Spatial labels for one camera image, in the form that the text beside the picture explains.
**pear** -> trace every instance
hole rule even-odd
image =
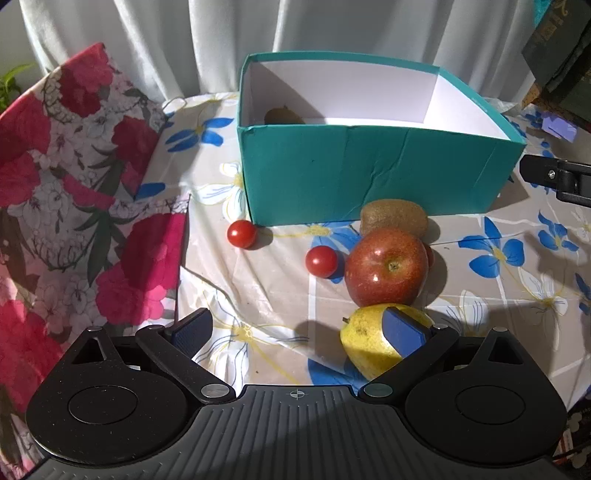
[[[425,327],[433,325],[433,321],[420,310],[398,303],[362,307],[348,319],[343,319],[346,324],[340,331],[340,341],[350,360],[367,380],[373,380],[402,360],[382,333],[382,315],[388,307],[398,308]]]

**screw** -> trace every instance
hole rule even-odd
[[[384,398],[391,395],[394,390],[384,383],[370,383],[365,385],[363,391],[373,398]]]
[[[207,398],[220,398],[228,395],[230,389],[221,383],[210,383],[201,389],[201,394]]]

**white curtain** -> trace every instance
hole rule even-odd
[[[533,0],[20,0],[52,69],[102,41],[154,100],[238,89],[247,54],[372,53],[443,66],[482,95],[521,100]]]

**open box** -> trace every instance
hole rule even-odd
[[[306,124],[264,125],[283,106]],[[383,198],[486,212],[525,147],[444,69],[312,51],[246,59],[238,138],[251,218],[265,226],[357,220]]]

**cherry tomato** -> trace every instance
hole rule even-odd
[[[238,248],[248,248],[256,240],[256,227],[248,220],[236,220],[228,227],[228,241]]]
[[[336,272],[339,259],[331,247],[319,245],[306,254],[306,268],[312,275],[328,278]]]
[[[433,264],[435,263],[435,256],[433,255],[433,250],[431,249],[430,246],[428,246],[426,243],[423,243],[424,247],[425,247],[425,252],[427,252],[427,260],[429,261],[429,270],[431,270],[433,268]]]

